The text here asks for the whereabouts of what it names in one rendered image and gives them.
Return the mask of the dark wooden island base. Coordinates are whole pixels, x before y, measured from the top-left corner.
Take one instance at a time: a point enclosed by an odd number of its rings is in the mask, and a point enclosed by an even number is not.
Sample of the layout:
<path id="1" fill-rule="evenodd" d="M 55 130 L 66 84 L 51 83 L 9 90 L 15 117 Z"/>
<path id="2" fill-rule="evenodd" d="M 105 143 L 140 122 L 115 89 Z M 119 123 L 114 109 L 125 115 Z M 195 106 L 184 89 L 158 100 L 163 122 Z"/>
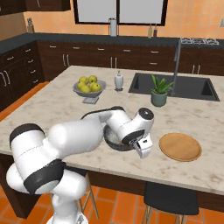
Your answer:
<path id="1" fill-rule="evenodd" d="M 12 155 L 0 152 L 0 184 L 17 217 L 26 219 L 35 207 L 39 196 L 16 192 L 6 182 L 6 172 L 13 163 Z M 119 177 L 112 174 L 89 171 L 90 182 L 94 186 L 104 187 L 125 193 L 144 194 L 143 180 Z M 224 212 L 224 196 L 216 193 L 197 191 L 199 207 Z"/>

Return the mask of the white soap dispenser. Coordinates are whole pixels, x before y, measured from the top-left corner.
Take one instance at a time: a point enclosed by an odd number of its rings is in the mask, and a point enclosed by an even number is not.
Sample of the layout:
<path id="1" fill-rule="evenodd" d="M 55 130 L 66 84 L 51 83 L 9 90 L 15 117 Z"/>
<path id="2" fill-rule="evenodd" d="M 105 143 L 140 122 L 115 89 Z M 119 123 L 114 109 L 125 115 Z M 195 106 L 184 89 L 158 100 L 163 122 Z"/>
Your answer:
<path id="1" fill-rule="evenodd" d="M 115 90 L 122 91 L 123 90 L 123 76 L 121 72 L 118 72 L 115 76 Z"/>

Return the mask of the dark base cupboard run, long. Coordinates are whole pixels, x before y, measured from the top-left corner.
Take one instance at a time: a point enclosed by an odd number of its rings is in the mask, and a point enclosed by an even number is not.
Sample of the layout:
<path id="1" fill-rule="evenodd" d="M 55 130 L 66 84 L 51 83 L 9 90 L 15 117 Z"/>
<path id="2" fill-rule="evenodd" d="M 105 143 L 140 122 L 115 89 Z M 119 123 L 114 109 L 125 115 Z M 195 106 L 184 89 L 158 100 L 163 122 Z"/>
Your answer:
<path id="1" fill-rule="evenodd" d="M 38 42 L 45 79 L 53 80 L 70 66 L 110 67 L 174 72 L 172 46 Z M 181 48 L 178 72 L 224 76 L 224 49 Z"/>

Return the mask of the dark base cupboard run, short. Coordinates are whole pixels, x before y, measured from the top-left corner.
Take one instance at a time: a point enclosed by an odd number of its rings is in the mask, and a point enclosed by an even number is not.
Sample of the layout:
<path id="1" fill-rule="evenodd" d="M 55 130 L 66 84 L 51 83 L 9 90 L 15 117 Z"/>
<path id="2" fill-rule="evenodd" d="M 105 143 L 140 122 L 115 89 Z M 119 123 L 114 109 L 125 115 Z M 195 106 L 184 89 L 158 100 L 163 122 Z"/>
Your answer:
<path id="1" fill-rule="evenodd" d="M 0 112 L 43 81 L 35 41 L 0 55 Z"/>

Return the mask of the black stool with wooden legs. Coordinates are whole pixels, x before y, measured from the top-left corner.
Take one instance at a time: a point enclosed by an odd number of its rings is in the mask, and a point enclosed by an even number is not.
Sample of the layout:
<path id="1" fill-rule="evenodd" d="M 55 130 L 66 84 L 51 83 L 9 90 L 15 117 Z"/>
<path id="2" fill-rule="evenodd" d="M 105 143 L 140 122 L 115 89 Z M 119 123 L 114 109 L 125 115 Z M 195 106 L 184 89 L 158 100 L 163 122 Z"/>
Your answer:
<path id="1" fill-rule="evenodd" d="M 88 204 L 88 201 L 91 200 L 92 205 L 94 207 L 95 216 L 96 216 L 96 218 L 99 218 L 98 209 L 97 209 L 96 203 L 95 203 L 95 197 L 94 197 L 92 186 L 91 186 L 90 179 L 89 179 L 89 176 L 88 176 L 88 171 L 84 170 L 84 169 L 80 169 L 80 168 L 75 168 L 75 167 L 72 167 L 72 166 L 67 166 L 66 168 L 71 172 L 76 172 L 76 173 L 80 174 L 81 176 L 83 176 L 87 180 L 87 190 L 86 190 L 86 193 L 84 194 L 84 196 L 86 197 L 86 200 L 85 200 L 84 203 L 82 203 L 81 200 L 78 201 L 79 209 L 82 212 L 84 212 L 85 209 L 86 209 L 86 206 Z"/>
<path id="2" fill-rule="evenodd" d="M 199 214 L 198 196 L 194 190 L 145 182 L 143 202 L 146 205 L 142 224 L 151 224 L 154 210 L 175 215 L 175 224 L 186 224 L 188 215 Z"/>

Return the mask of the grey pedestal fruit bowl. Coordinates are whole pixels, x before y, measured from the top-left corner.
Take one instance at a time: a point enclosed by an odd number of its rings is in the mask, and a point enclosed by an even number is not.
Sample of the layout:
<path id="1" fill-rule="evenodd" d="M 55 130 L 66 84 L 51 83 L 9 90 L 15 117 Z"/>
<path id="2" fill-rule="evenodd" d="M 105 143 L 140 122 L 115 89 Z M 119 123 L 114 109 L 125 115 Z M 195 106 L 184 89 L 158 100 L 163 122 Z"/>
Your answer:
<path id="1" fill-rule="evenodd" d="M 79 95 L 79 96 L 82 96 L 84 97 L 85 99 L 86 98 L 97 98 L 101 93 L 102 91 L 106 88 L 106 82 L 103 81 L 103 80 L 98 80 L 98 83 L 101 85 L 101 90 L 100 91 L 97 91 L 97 92 L 90 92 L 90 93 L 83 93 L 81 92 L 78 88 L 77 88 L 77 85 L 78 85 L 79 82 L 76 82 L 74 83 L 73 85 L 73 91 Z"/>

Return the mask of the green plant in grey-green pot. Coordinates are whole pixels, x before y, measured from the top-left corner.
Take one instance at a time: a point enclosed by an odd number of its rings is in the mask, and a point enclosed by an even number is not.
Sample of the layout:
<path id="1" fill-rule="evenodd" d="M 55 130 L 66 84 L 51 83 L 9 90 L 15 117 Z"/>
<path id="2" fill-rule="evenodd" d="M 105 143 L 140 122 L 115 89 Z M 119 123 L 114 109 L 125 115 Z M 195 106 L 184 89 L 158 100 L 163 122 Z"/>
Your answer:
<path id="1" fill-rule="evenodd" d="M 151 103 L 155 107 L 163 107 L 166 104 L 167 94 L 170 92 L 172 82 L 167 83 L 165 78 L 160 80 L 155 75 L 152 75 L 151 78 L 154 85 L 151 90 Z"/>

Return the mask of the small grey grinder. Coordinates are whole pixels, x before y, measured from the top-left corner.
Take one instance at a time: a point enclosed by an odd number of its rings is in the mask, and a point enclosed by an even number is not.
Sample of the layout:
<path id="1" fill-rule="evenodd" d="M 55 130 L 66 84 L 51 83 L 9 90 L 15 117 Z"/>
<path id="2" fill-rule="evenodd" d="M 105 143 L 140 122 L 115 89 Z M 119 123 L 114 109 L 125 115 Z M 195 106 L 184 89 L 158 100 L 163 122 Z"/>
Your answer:
<path id="1" fill-rule="evenodd" d="M 27 31 L 29 33 L 34 33 L 35 32 L 31 17 L 27 18 Z"/>

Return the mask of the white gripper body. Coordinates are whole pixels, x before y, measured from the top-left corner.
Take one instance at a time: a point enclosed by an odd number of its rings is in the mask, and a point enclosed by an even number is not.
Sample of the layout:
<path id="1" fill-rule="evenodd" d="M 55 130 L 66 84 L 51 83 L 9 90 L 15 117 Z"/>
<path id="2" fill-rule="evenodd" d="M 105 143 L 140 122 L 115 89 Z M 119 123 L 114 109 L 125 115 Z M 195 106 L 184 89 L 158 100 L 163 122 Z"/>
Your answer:
<path id="1" fill-rule="evenodd" d="M 135 149 L 140 158 L 147 158 L 151 152 L 151 146 L 141 149 L 139 146 L 135 145 Z"/>

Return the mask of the dark wall cupboards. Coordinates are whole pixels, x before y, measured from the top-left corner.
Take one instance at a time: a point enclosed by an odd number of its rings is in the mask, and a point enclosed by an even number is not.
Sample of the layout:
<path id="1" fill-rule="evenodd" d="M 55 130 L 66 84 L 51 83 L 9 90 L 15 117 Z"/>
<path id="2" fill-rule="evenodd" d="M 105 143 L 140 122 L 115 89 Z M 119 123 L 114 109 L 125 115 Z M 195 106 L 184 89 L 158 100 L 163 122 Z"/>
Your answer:
<path id="1" fill-rule="evenodd" d="M 0 16 L 26 11 L 69 11 L 70 0 L 0 0 Z"/>

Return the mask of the dark sink basin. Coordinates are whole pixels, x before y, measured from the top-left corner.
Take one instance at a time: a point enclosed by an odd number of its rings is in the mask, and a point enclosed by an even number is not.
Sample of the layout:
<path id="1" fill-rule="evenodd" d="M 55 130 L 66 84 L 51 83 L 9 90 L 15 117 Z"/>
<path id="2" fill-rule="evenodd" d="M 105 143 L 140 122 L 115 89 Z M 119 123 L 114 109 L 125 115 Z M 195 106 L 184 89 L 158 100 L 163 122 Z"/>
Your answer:
<path id="1" fill-rule="evenodd" d="M 153 88 L 154 83 L 149 73 L 135 73 L 129 92 L 150 95 Z M 209 78 L 178 76 L 174 93 L 178 98 L 213 102 L 220 100 Z"/>

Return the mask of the black-framed window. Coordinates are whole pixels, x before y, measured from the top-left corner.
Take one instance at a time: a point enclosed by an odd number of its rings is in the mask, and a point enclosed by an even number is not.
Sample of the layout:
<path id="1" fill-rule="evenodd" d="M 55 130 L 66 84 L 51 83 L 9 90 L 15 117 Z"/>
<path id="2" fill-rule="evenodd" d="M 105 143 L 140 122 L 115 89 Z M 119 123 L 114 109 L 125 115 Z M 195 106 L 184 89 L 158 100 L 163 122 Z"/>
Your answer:
<path id="1" fill-rule="evenodd" d="M 73 0 L 76 24 L 164 26 L 168 0 Z"/>

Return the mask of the round wooden plate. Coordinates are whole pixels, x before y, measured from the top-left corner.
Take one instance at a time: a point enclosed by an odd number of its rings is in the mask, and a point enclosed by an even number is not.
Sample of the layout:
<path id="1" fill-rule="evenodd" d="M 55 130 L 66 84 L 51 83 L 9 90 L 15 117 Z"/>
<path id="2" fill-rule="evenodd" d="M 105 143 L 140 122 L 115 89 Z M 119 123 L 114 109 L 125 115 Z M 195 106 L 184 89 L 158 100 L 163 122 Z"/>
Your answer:
<path id="1" fill-rule="evenodd" d="M 191 162 L 201 156 L 200 143 L 193 137 L 183 133 L 168 133 L 159 140 L 160 150 L 169 158 Z"/>

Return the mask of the grey tall tap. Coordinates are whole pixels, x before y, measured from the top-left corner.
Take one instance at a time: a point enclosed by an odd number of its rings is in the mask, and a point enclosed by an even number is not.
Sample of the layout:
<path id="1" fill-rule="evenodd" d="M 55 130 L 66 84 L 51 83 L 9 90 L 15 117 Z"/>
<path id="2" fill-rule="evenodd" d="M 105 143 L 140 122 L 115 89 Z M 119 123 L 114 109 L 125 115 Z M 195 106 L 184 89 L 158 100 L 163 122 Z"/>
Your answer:
<path id="1" fill-rule="evenodd" d="M 174 70 L 173 80 L 172 80 L 173 84 L 172 84 L 172 88 L 171 88 L 171 96 L 175 95 L 175 87 L 176 87 L 176 80 L 177 80 L 178 69 L 179 69 L 180 53 L 181 53 L 181 38 L 178 39 L 175 57 L 174 57 L 175 70 Z"/>

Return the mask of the gas hob with grates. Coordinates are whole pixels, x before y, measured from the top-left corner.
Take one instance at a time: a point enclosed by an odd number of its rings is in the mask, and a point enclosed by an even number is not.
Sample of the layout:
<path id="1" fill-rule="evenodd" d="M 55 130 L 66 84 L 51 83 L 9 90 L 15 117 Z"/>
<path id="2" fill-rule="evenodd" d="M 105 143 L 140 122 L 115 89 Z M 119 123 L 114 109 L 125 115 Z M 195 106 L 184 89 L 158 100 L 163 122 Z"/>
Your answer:
<path id="1" fill-rule="evenodd" d="M 181 44 L 183 45 L 206 45 L 206 46 L 218 46 L 220 43 L 215 38 L 181 38 Z"/>

